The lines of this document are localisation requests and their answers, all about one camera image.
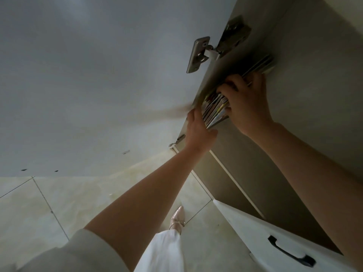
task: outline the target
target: hinge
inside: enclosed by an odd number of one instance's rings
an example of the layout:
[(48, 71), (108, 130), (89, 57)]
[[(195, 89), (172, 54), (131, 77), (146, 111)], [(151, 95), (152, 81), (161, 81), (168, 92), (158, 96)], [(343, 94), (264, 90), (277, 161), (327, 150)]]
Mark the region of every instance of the hinge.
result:
[(214, 48), (209, 45), (209, 36), (202, 37), (194, 42), (192, 54), (190, 55), (187, 73), (197, 71), (200, 64), (207, 61), (209, 58), (218, 60), (245, 41), (251, 33), (251, 28), (243, 23), (241, 16), (230, 20), (222, 34), (222, 37)]

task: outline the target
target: foot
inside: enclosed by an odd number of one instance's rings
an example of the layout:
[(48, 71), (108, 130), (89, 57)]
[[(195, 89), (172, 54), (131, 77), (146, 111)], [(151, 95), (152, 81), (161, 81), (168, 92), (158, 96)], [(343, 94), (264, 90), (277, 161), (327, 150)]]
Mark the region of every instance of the foot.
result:
[(185, 213), (184, 213), (184, 207), (180, 206), (172, 215), (170, 220), (170, 229), (175, 229), (178, 231), (179, 235), (182, 233), (182, 227), (185, 225)]

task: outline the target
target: stack of papers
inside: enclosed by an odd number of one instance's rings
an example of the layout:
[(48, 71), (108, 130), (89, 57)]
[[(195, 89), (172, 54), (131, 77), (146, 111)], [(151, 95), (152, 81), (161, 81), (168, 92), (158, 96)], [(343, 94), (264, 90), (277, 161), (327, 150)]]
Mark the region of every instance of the stack of papers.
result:
[[(246, 75), (252, 71), (268, 73), (274, 66), (273, 58), (270, 55), (265, 55), (247, 71), (239, 74), (242, 77), (246, 77)], [(228, 99), (221, 93), (216, 92), (217, 87), (207, 94), (202, 103), (203, 121), (206, 124), (207, 129), (212, 128), (217, 123), (228, 118), (225, 114), (225, 108), (229, 107)]]

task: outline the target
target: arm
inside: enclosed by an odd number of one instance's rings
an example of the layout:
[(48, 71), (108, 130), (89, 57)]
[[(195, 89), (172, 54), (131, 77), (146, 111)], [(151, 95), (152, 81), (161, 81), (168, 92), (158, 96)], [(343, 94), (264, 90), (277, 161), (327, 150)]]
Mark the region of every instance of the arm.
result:
[(363, 270), (363, 185), (281, 124), (273, 122), (265, 77), (253, 73), (252, 87), (239, 75), (227, 78), (219, 91), (230, 102), (228, 114), (236, 127), (275, 162), (312, 215), (356, 268)]
[(91, 220), (95, 233), (123, 259), (130, 271), (157, 233), (193, 167), (211, 149), (216, 131), (207, 131), (200, 109), (188, 113), (185, 148)]

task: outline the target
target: person's left hand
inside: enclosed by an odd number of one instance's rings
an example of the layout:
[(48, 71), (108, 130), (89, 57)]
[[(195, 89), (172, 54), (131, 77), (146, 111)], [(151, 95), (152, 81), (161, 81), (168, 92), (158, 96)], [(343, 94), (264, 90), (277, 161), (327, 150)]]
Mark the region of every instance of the person's left hand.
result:
[(188, 126), (185, 149), (198, 151), (202, 154), (208, 152), (216, 141), (218, 131), (206, 129), (200, 107), (191, 110), (187, 116)]

